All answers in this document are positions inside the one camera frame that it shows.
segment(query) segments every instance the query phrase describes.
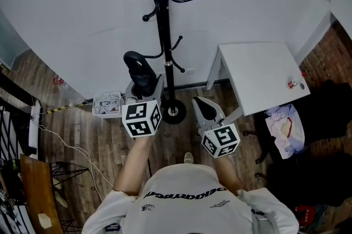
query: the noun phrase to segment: person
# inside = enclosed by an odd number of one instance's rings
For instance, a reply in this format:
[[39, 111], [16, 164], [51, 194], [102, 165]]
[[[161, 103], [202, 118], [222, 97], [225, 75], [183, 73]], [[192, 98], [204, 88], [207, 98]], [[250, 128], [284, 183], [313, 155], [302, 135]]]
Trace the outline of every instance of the person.
[[85, 223], [83, 234], [296, 234], [294, 214], [266, 188], [245, 191], [227, 155], [214, 169], [184, 164], [157, 171], [140, 193], [152, 140], [137, 138], [113, 190]]

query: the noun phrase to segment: wall outlet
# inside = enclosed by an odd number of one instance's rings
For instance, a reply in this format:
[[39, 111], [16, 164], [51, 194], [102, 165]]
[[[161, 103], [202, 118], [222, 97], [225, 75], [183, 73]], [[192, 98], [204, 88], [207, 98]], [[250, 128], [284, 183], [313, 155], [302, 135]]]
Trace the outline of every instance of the wall outlet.
[[196, 70], [195, 68], [188, 68], [188, 69], [186, 69], [185, 72], [187, 75], [193, 75], [195, 70]]

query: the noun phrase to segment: cable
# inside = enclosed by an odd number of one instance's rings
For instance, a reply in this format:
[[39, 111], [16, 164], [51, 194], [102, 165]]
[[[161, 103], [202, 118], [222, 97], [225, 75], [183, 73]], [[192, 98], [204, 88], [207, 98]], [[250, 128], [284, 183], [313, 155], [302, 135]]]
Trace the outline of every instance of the cable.
[[113, 187], [113, 185], [112, 185], [112, 183], [111, 183], [110, 181], [107, 180], [107, 178], [104, 176], [104, 174], [101, 172], [101, 170], [92, 162], [89, 153], [88, 153], [86, 150], [84, 150], [83, 148], [81, 148], [81, 147], [76, 147], [76, 146], [68, 145], [68, 144], [61, 138], [61, 136], [60, 136], [58, 133], [56, 133], [56, 132], [54, 132], [54, 131], [51, 131], [51, 130], [48, 130], [48, 129], [47, 129], [45, 126], [43, 126], [43, 125], [38, 125], [38, 128], [41, 129], [41, 130], [43, 130], [43, 131], [48, 131], [48, 132], [51, 132], [52, 134], [56, 135], [57, 137], [60, 138], [60, 140], [64, 143], [64, 145], [65, 145], [67, 148], [75, 149], [75, 150], [77, 150], [78, 152], [80, 152], [84, 157], [87, 158], [87, 160], [90, 162], [91, 174], [92, 174], [92, 179], [93, 179], [93, 183], [94, 183], [94, 188], [95, 188], [95, 190], [97, 191], [97, 193], [98, 193], [98, 195], [99, 195], [99, 197], [100, 197], [100, 200], [103, 201], [103, 199], [102, 199], [102, 197], [100, 196], [99, 191], [98, 191], [98, 189], [97, 189], [96, 183], [95, 183], [95, 179], [94, 179], [94, 175], [93, 175], [93, 166], [94, 166], [94, 168], [97, 169], [98, 172], [100, 172], [100, 174], [103, 176], [103, 178], [104, 178], [112, 187]]
[[59, 112], [59, 111], [62, 111], [62, 110], [67, 110], [67, 109], [71, 109], [71, 108], [82, 107], [82, 106], [92, 105], [92, 104], [93, 104], [93, 102], [90, 102], [90, 103], [83, 102], [83, 103], [75, 104], [75, 105], [73, 105], [73, 104], [72, 105], [66, 105], [66, 106], [54, 108], [54, 109], [51, 109], [51, 110], [47, 110], [46, 113], [47, 114], [52, 114], [54, 112]]

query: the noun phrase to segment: white t-shirt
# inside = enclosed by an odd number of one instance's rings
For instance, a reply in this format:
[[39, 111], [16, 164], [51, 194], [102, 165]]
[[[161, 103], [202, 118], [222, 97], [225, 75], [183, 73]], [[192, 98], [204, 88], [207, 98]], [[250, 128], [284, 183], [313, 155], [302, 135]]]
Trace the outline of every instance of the white t-shirt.
[[239, 194], [241, 199], [224, 188], [208, 166], [172, 165], [155, 173], [140, 197], [111, 191], [88, 219], [82, 233], [258, 233], [252, 209], [270, 212], [264, 227], [268, 231], [260, 233], [297, 233], [293, 213], [267, 189]]

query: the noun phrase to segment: coat rack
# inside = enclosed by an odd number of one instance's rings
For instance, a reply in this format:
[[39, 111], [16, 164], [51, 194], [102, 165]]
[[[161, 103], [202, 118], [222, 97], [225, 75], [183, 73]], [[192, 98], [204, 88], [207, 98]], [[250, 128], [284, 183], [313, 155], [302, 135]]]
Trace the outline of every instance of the coat rack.
[[[186, 3], [193, 0], [171, 0], [176, 3]], [[169, 124], [178, 124], [186, 116], [185, 105], [175, 99], [175, 87], [174, 87], [174, 75], [173, 65], [178, 68], [181, 73], [185, 72], [185, 69], [178, 65], [172, 57], [172, 51], [177, 48], [177, 45], [182, 40], [182, 36], [178, 37], [176, 44], [171, 46], [170, 37], [170, 21], [169, 21], [169, 0], [154, 0], [155, 8], [150, 14], [146, 14], [142, 17], [142, 20], [147, 22], [151, 17], [156, 15], [159, 40], [161, 46], [161, 53], [156, 56], [144, 55], [145, 58], [159, 58], [163, 54], [165, 56], [164, 65], [167, 80], [167, 87], [169, 92], [169, 100], [162, 102], [162, 108], [164, 108], [163, 119]]]

